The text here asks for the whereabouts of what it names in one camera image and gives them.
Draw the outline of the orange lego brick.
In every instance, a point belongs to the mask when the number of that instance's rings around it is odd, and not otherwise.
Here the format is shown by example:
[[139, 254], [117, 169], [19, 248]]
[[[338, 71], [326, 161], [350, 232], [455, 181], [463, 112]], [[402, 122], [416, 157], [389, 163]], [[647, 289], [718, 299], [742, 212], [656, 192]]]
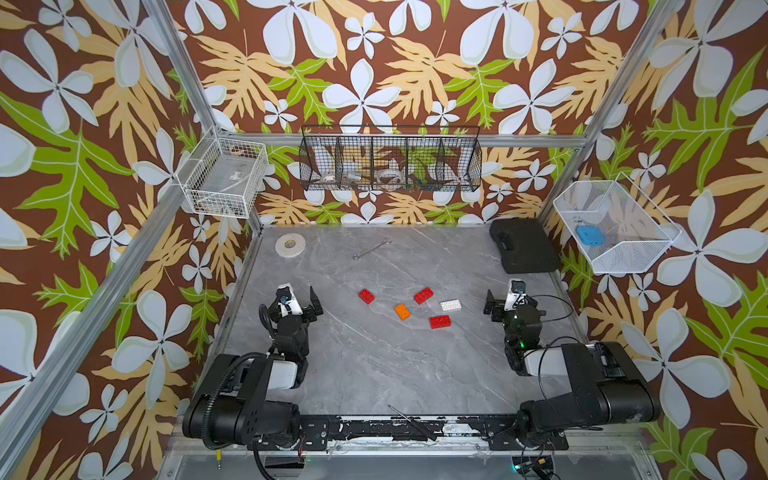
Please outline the orange lego brick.
[[406, 321], [411, 317], [411, 313], [404, 304], [398, 304], [394, 307], [394, 311], [401, 321]]

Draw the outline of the white lego brick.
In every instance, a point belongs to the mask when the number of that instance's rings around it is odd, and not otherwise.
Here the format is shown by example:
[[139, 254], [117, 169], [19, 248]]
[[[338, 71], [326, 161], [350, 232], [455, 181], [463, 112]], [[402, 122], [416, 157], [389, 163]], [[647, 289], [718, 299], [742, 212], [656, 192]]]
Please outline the white lego brick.
[[462, 309], [462, 304], [458, 299], [444, 300], [440, 302], [440, 308], [443, 312], [454, 312]]

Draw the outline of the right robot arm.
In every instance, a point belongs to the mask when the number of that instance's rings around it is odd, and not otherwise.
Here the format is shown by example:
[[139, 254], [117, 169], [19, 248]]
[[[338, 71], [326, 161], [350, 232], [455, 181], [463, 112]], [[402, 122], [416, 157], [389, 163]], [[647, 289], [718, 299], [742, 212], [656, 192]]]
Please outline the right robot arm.
[[510, 280], [503, 299], [488, 292], [483, 313], [502, 325], [505, 356], [517, 375], [559, 376], [570, 385], [566, 393], [520, 404], [512, 427], [520, 444], [538, 447], [569, 429], [646, 423], [661, 415], [659, 396], [621, 344], [569, 335], [542, 344], [543, 311], [523, 281]]

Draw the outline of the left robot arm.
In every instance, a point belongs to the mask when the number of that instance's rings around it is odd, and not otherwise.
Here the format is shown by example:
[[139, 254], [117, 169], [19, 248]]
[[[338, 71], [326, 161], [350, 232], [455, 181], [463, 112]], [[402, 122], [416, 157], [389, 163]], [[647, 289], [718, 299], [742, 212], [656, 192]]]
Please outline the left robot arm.
[[267, 394], [302, 384], [309, 366], [309, 326], [322, 314], [313, 289], [302, 306], [291, 285], [279, 286], [273, 302], [258, 309], [270, 347], [265, 353], [215, 357], [183, 416], [183, 435], [210, 450], [261, 440], [276, 448], [293, 447], [300, 437], [299, 407], [269, 400]]

